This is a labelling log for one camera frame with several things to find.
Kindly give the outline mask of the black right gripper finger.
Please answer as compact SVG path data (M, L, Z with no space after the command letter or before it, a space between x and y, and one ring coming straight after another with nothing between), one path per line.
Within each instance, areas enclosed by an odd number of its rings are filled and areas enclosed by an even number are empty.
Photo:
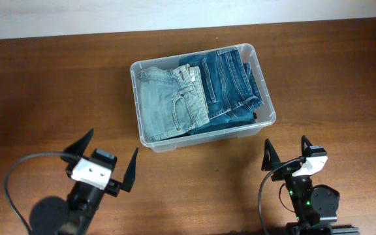
M267 138L264 142L264 156L262 160L262 171L271 171L279 167L281 164L280 158L273 147L270 140Z
M311 146L313 144L308 140L308 138L306 137L306 135L303 135L301 137L301 152L302 152L302 156L309 156L310 155L310 151L311 151Z

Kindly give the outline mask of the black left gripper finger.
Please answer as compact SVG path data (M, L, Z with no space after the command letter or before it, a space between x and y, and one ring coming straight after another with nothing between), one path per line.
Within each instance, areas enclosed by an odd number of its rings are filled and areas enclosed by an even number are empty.
M94 129L90 129L83 137L75 141L62 151L60 158L66 163L75 163L84 156L84 151L88 147L94 134Z
M131 192L131 189L133 188L133 185L135 182L137 155L138 155L138 148L136 148L133 153L131 161L124 174L123 181L121 182L121 185L120 185L120 189L128 193Z

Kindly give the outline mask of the dark blue jeans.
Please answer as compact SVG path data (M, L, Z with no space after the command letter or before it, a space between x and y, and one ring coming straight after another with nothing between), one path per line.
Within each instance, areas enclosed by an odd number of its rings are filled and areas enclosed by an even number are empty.
M198 67L210 122L189 134L229 129L255 122L254 111L264 104L249 62L243 63L237 48L205 55L190 55L180 65Z

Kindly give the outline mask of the light blue jeans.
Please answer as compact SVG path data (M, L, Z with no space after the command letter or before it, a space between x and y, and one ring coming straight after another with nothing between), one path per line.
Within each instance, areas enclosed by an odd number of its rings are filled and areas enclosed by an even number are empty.
M210 122L198 67L150 67L138 73L137 81L146 140L174 138Z

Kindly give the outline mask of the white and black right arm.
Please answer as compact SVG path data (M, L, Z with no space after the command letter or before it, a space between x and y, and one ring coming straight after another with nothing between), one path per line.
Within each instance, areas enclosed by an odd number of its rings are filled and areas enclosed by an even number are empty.
M285 234L356 235L358 227L334 227L337 222L340 193L327 185L313 185L311 176L320 172L328 160L322 146L314 146L306 136L301 137L301 156L282 162L269 139L264 142L262 171L268 174L260 184L258 213L263 233L269 234L262 214L262 192L267 180L284 181L297 221L287 223Z

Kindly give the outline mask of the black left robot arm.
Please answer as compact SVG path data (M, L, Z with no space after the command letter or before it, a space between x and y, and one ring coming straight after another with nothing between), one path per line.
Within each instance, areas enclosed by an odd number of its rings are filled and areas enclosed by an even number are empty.
M86 157L94 130L65 148L61 159L67 163L65 172L74 180L67 198L47 196L32 208L29 224L32 234L85 234L104 195L117 197L120 191L130 192L136 174L135 149L122 181L111 178L117 157L102 149L95 149Z

